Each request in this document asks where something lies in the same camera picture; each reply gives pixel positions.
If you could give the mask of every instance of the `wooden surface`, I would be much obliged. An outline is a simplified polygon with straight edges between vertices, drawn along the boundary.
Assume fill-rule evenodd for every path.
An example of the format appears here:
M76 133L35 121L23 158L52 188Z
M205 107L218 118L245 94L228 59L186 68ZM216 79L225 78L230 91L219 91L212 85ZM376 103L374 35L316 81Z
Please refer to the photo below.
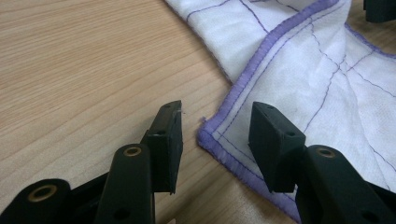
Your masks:
M396 53L395 22L352 27ZM0 2L0 211L24 187L103 174L139 142L158 108L183 103L177 194L156 194L157 223L294 223L199 148L195 134L230 89L201 40L163 1Z

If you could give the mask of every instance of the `fabric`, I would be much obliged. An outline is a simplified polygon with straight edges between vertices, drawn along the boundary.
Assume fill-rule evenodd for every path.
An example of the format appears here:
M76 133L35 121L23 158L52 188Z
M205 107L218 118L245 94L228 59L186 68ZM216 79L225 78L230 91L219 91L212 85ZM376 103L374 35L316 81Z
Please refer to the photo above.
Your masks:
M233 87L199 144L300 221L294 194L271 193L248 148L254 101L277 107L306 145L340 150L362 177L396 191L396 55L346 24L349 0L167 0Z

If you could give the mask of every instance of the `cloth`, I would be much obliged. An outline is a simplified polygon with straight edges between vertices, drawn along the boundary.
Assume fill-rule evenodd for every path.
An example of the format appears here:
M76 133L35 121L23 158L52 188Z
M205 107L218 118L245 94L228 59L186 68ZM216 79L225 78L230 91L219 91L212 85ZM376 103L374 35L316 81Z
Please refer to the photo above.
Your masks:
M396 191L396 55L346 25L350 0L167 0L233 87L199 144L300 221L294 193L271 193L248 148L254 101L277 107L306 145L340 150L362 177Z

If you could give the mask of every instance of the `black object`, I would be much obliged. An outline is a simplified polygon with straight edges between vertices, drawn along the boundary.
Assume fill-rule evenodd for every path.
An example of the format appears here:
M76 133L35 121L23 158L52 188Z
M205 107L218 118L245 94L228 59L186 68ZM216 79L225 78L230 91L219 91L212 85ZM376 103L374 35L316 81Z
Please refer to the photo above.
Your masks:
M116 151L108 174L73 190L61 179L38 181L16 196L0 223L155 223L153 193L175 193L182 150L175 101L160 108L141 144Z
M293 192L304 224L396 223L396 194L364 181L343 154L304 145L305 135L271 105L255 102L249 146L267 187Z
M369 22L396 20L396 0L364 0L363 9Z

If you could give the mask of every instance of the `towel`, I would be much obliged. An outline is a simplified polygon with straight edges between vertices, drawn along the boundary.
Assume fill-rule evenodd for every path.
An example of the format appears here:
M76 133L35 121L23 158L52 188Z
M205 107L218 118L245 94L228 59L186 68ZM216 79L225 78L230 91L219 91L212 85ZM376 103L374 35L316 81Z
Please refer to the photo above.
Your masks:
M272 193L248 147L252 103L278 108L306 145L341 151L396 191L396 55L347 24L350 0L166 0L219 61L232 89L198 143L300 222L295 193Z

